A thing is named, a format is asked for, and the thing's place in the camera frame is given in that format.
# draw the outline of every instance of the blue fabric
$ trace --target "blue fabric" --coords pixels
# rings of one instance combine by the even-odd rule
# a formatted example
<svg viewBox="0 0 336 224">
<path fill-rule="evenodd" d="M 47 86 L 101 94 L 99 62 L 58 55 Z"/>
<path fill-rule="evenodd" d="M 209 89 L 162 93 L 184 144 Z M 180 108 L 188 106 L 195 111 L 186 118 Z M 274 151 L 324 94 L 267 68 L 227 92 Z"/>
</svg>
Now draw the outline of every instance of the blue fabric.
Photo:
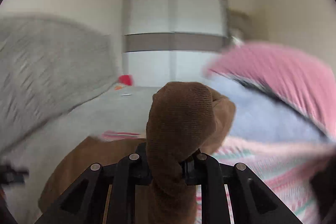
<svg viewBox="0 0 336 224">
<path fill-rule="evenodd" d="M 231 136 L 263 143 L 331 142 L 312 122 L 279 99 L 222 75 L 213 76 L 207 85 L 236 105 Z"/>
</svg>

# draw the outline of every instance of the brown corduroy fabric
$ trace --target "brown corduroy fabric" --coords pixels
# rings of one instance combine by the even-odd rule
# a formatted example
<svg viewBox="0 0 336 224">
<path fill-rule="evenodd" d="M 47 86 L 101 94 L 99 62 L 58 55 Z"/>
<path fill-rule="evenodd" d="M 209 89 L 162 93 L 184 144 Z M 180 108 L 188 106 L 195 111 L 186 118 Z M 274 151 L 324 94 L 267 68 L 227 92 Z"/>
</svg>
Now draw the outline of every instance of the brown corduroy fabric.
<svg viewBox="0 0 336 224">
<path fill-rule="evenodd" d="M 194 223 L 195 187 L 182 181 L 178 162 L 198 148 L 207 154 L 215 152 L 230 129 L 234 113 L 235 105 L 228 98 L 200 83 L 168 83 L 153 96 L 147 157 L 154 179 L 150 187 L 136 187 L 136 224 Z M 39 208 L 44 213 L 92 163 L 117 163 L 144 141 L 86 138 L 56 167 L 41 194 Z"/>
<path fill-rule="evenodd" d="M 153 96 L 146 127 L 153 176 L 148 196 L 150 224 L 194 223 L 196 187 L 185 184 L 179 162 L 200 147 L 214 152 L 234 113 L 232 102 L 197 82 L 170 82 Z"/>
</svg>

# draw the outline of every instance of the gray horizontal band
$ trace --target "gray horizontal band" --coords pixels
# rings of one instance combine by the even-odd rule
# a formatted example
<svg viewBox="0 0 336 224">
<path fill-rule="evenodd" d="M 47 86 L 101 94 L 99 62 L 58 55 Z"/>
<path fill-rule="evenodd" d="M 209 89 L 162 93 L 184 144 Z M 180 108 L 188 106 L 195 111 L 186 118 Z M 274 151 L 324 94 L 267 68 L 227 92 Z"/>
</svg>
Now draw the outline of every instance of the gray horizontal band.
<svg viewBox="0 0 336 224">
<path fill-rule="evenodd" d="M 125 36 L 126 52 L 139 51 L 210 51 L 218 52 L 228 39 L 215 35 L 191 33 L 144 33 Z"/>
</svg>

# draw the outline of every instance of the gray upholstered headboard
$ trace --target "gray upholstered headboard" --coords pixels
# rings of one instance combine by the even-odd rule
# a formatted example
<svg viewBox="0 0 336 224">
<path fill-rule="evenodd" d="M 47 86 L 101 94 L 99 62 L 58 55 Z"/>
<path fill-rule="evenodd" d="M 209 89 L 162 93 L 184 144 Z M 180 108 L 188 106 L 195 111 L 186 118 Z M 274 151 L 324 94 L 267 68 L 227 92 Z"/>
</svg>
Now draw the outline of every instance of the gray upholstered headboard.
<svg viewBox="0 0 336 224">
<path fill-rule="evenodd" d="M 0 152 L 117 79 L 110 38 L 69 20 L 0 18 Z"/>
</svg>

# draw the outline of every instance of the pink pillow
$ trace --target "pink pillow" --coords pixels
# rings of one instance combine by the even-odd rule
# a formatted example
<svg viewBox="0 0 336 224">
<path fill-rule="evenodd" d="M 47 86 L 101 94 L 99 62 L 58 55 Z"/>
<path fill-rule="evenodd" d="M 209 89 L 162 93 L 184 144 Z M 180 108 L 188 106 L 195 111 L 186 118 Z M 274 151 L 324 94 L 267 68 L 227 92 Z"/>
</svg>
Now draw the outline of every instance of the pink pillow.
<svg viewBox="0 0 336 224">
<path fill-rule="evenodd" d="M 331 68 L 317 58 L 290 47 L 250 42 L 223 52 L 208 67 L 213 72 L 274 93 L 336 139 L 336 82 Z"/>
</svg>

